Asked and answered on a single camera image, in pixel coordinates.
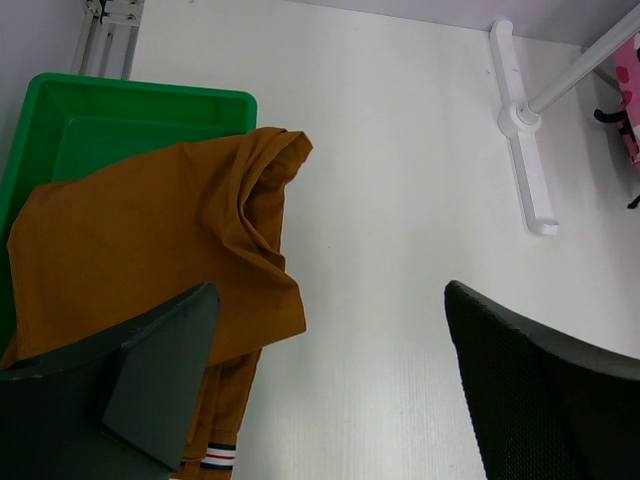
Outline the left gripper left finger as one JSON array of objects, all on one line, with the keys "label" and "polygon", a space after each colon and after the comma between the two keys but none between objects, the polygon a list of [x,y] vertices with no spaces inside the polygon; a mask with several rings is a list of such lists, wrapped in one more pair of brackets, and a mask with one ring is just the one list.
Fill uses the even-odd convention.
[{"label": "left gripper left finger", "polygon": [[219,312],[214,285],[1,372],[4,479],[167,479]]}]

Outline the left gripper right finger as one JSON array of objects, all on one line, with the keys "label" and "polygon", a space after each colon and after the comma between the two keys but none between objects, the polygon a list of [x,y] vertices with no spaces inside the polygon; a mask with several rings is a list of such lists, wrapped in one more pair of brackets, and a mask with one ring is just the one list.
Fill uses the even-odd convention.
[{"label": "left gripper right finger", "polygon": [[446,320],[489,479],[636,479],[639,362],[458,281]]}]

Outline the pink camouflage trousers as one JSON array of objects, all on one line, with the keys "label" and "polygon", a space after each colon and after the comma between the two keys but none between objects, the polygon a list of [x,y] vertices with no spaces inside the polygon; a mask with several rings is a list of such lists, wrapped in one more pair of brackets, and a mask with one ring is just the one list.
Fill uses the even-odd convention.
[{"label": "pink camouflage trousers", "polygon": [[595,119],[614,125],[626,146],[630,164],[639,174],[639,34],[621,45],[613,54],[621,102],[611,113],[594,110]]}]

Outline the brown trousers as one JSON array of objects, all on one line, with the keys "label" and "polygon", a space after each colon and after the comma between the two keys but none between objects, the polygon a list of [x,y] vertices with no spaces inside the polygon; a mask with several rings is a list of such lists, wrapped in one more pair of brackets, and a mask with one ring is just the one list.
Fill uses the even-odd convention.
[{"label": "brown trousers", "polygon": [[211,283],[216,333],[177,477],[230,478],[262,350],[306,329],[281,233],[286,185],[311,149],[305,134],[267,127],[37,187],[7,242],[17,328],[2,365]]}]

